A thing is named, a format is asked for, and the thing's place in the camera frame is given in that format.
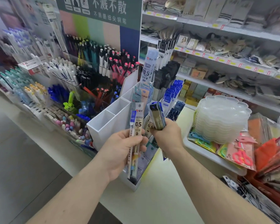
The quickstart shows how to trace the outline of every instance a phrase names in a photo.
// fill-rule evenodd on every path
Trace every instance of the stacked plastic tray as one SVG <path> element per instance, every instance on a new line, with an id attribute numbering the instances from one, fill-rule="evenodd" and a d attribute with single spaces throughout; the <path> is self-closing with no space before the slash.
<path id="1" fill-rule="evenodd" d="M 218 144 L 233 142 L 244 129 L 251 113 L 248 105 L 236 98 L 207 96 L 197 106 L 195 131 Z"/>

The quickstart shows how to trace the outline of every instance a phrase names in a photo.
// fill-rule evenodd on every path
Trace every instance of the left hand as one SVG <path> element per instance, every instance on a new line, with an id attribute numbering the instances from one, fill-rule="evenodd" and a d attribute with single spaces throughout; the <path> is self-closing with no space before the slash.
<path id="1" fill-rule="evenodd" d="M 107 171 L 109 181 L 116 179 L 124 169 L 130 147 L 140 144 L 140 152 L 146 151 L 147 137 L 129 136 L 129 129 L 112 134 L 94 158 Z"/>

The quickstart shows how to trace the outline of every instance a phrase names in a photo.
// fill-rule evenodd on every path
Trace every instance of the color block panel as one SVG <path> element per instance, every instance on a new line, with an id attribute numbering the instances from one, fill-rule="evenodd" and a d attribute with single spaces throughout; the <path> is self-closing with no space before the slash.
<path id="1" fill-rule="evenodd" d="M 132 59 L 138 59 L 140 46 L 140 31 L 120 26 L 120 47 L 125 49 Z"/>
<path id="2" fill-rule="evenodd" d="M 120 47 L 120 26 L 103 22 L 105 44 L 111 45 L 116 50 L 121 50 Z"/>
<path id="3" fill-rule="evenodd" d="M 103 22 L 92 18 L 87 18 L 87 22 L 90 33 L 90 39 L 96 41 L 101 45 L 107 44 L 105 43 L 104 38 Z"/>
<path id="4" fill-rule="evenodd" d="M 89 29 L 88 29 L 88 21 L 87 21 L 88 18 L 85 16 L 77 15 L 77 14 L 73 14 L 72 18 L 75 23 L 78 36 L 79 37 L 90 36 Z"/>
<path id="5" fill-rule="evenodd" d="M 64 32 L 66 34 L 71 34 L 77 36 L 75 22 L 72 18 L 72 14 L 69 12 L 65 12 L 60 10 L 60 16 L 63 21 Z"/>

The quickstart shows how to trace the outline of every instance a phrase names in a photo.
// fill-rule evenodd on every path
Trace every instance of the yellow price label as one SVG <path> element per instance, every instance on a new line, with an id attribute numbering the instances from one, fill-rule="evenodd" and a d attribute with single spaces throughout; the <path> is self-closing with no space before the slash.
<path id="1" fill-rule="evenodd" d="M 280 79 L 280 75 L 276 75 L 275 78 Z"/>

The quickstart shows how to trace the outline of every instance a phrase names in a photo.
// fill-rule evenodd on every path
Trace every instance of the right hand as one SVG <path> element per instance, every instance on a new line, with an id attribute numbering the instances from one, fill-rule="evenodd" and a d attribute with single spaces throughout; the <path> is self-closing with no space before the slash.
<path id="1" fill-rule="evenodd" d="M 182 131 L 176 122 L 165 118 L 166 126 L 163 130 L 158 131 L 155 128 L 150 132 L 155 137 L 158 146 L 170 156 L 176 149 L 183 148 Z"/>

